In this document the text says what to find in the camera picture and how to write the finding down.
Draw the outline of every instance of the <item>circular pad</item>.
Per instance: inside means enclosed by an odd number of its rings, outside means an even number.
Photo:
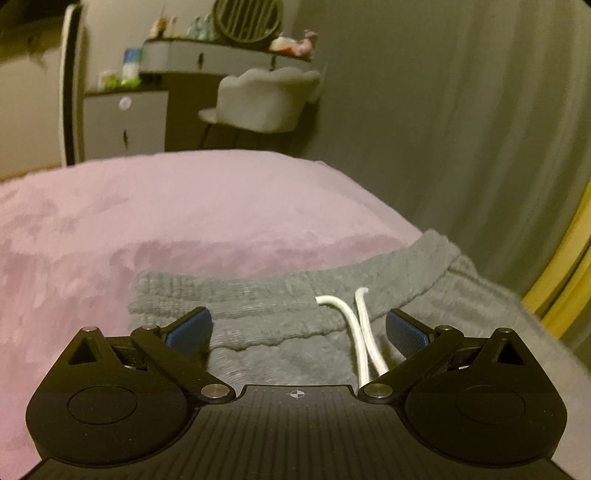
[[[525,403],[517,393],[495,385],[464,389],[456,398],[456,406],[469,419],[488,425],[517,420],[525,411]]]
[[[129,417],[138,406],[135,394],[121,387],[92,387],[72,397],[68,410],[89,425],[107,425]]]

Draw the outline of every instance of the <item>figurine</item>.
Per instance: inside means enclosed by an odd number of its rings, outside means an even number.
[[[170,38],[176,37],[177,21],[178,17],[173,17],[170,21],[170,33],[168,34]]]
[[[297,42],[293,38],[284,37],[283,32],[281,32],[279,36],[271,42],[269,50],[291,54],[296,45]]]
[[[318,33],[309,30],[304,30],[304,38],[300,41],[284,37],[283,33],[281,33],[279,37],[271,42],[269,50],[311,60],[314,57],[317,38]]]
[[[193,40],[215,41],[217,39],[217,34],[211,14],[207,14],[204,17],[193,18],[187,36]]]
[[[166,32],[167,27],[168,19],[164,16],[163,7],[160,17],[154,22],[154,25],[152,25],[152,29],[150,30],[150,38],[162,38],[164,36],[164,32]]]
[[[293,48],[296,57],[302,57],[308,60],[314,58],[314,49],[316,48],[316,39],[318,33],[310,30],[304,30],[304,39],[300,40]]]

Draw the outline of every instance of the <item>cabinet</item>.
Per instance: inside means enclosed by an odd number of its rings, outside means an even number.
[[[87,95],[85,160],[163,152],[167,107],[165,91]]]
[[[269,51],[247,50],[187,39],[147,41],[140,69],[143,73],[201,73],[242,75],[249,69],[276,70],[294,66],[308,71],[311,64]]]

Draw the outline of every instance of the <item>pink bed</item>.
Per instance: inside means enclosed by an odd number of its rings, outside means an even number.
[[[419,236],[345,175],[276,153],[113,159],[0,185],[0,478],[38,462],[25,409],[76,331],[128,334],[136,273],[317,270]]]

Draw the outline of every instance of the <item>ribbed black surface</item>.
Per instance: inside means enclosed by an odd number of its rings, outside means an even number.
[[[299,396],[291,393],[301,391]],[[31,480],[565,480],[542,460],[485,469],[440,457],[407,432],[395,410],[348,387],[250,386],[204,407],[167,450],[133,465],[85,469],[49,460]]]

